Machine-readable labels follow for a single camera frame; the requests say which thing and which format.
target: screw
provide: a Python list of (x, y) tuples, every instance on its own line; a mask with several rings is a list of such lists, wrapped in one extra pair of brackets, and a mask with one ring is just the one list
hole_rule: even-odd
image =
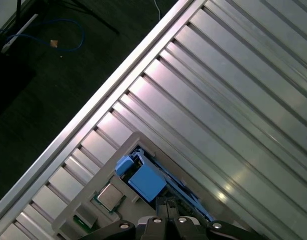
[(153, 222), (156, 223), (156, 224), (158, 224), (158, 223), (161, 223), (162, 220), (161, 220), (160, 218), (154, 218), (154, 219), (153, 219)]
[(124, 223), (120, 226), (121, 229), (127, 229), (129, 228), (129, 225), (127, 223)]
[(184, 218), (184, 217), (179, 217), (179, 218), (178, 218), (178, 221), (181, 222), (181, 223), (183, 224), (183, 223), (187, 222), (187, 219)]
[(220, 223), (214, 223), (213, 225), (212, 225), (215, 229), (221, 229), (223, 226), (220, 224)]

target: cable on floor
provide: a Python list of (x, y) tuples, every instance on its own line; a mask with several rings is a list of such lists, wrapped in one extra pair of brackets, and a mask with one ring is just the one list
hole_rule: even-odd
[[(32, 25), (29, 25), (28, 28), (31, 28), (31, 27), (37, 27), (37, 26), (40, 26), (40, 25), (45, 25), (45, 24), (53, 24), (53, 23), (56, 23), (56, 22), (69, 22), (69, 23), (73, 23), (73, 24), (76, 24), (79, 29), (81, 30), (81, 41), (79, 43), (79, 45), (75, 48), (61, 48), (61, 47), (53, 47), (55, 50), (57, 51), (61, 51), (61, 52), (73, 52), (73, 51), (76, 51), (78, 49), (80, 49), (82, 47), (82, 45), (84, 44), (84, 41), (85, 41), (85, 31), (84, 31), (84, 28), (75, 20), (72, 20), (72, 19), (67, 19), (67, 18), (59, 18), (59, 19), (53, 19), (53, 20), (49, 20), (49, 21), (45, 21), (45, 22), (41, 22), (41, 23), (37, 23), (37, 24), (32, 24)], [(13, 37), (25, 37), (25, 38), (29, 38), (29, 39), (33, 39), (37, 42), (40, 42), (41, 44), (44, 44), (44, 45), (47, 45), (49, 47), (50, 46), (50, 43), (47, 42), (47, 41), (44, 41), (38, 37), (35, 37), (35, 36), (32, 36), (32, 35), (29, 35), (29, 34), (25, 34), (25, 33), (21, 33), (21, 34), (13, 34), (13, 35), (10, 35), (9, 37), (7, 37), (6, 39), (6, 44), (13, 38)]]
[(158, 10), (158, 18), (159, 18), (159, 21), (160, 21), (162, 19), (162, 11), (160, 10), (160, 8), (159, 8), (159, 6), (157, 4), (157, 0), (153, 0), (153, 2), (154, 2), (155, 7)]

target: gray floor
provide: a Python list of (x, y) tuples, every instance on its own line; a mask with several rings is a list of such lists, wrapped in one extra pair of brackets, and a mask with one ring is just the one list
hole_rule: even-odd
[[(120, 35), (90, 15), (53, 5), (45, 20), (78, 21), (86, 34), (83, 47), (58, 52), (26, 38), (10, 50), (36, 76), (0, 116), (0, 199), (158, 22), (153, 0), (85, 2)], [(175, 2), (157, 0), (163, 15)], [(63, 48), (75, 47), (81, 39), (71, 23), (44, 25), (29, 33), (58, 40)]]

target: blue cable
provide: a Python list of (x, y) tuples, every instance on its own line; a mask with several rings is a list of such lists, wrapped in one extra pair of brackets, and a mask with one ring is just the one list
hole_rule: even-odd
[[(56, 49), (57, 51), (61, 51), (61, 52), (73, 52), (73, 51), (76, 51), (78, 50), (79, 48), (82, 47), (82, 45), (84, 44), (84, 41), (85, 41), (85, 31), (83, 29), (83, 27), (75, 20), (72, 20), (72, 19), (66, 19), (66, 18), (59, 18), (59, 19), (54, 19), (54, 20), (49, 20), (49, 21), (45, 21), (45, 22), (41, 22), (41, 23), (37, 23), (37, 24), (33, 24), (33, 25), (30, 25), (29, 27), (36, 27), (36, 26), (40, 26), (40, 25), (45, 25), (45, 24), (52, 24), (52, 23), (56, 23), (56, 22), (70, 22), (70, 23), (74, 23), (76, 24), (80, 30), (81, 30), (81, 41), (80, 41), (80, 44), (75, 47), (75, 48), (61, 48), (61, 47), (53, 47), (54, 49)], [(44, 44), (44, 45), (47, 45), (50, 47), (50, 43), (49, 42), (46, 42), (38, 37), (35, 37), (35, 36), (32, 36), (32, 35), (29, 35), (29, 34), (25, 34), (25, 33), (21, 33), (21, 34), (13, 34), (13, 35), (10, 35), (7, 39), (6, 39), (6, 43), (8, 43), (13, 37), (25, 37), (25, 38), (29, 38), (29, 39), (33, 39), (37, 42), (40, 42), (41, 44)]]

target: white cable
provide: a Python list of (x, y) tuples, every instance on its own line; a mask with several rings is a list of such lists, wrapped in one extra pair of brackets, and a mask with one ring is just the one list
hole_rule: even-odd
[(162, 11), (160, 10), (160, 8), (158, 7), (158, 4), (157, 4), (157, 1), (156, 0), (153, 0), (154, 1), (154, 5), (155, 7), (157, 8), (158, 10), (158, 13), (159, 13), (159, 21), (162, 19)]

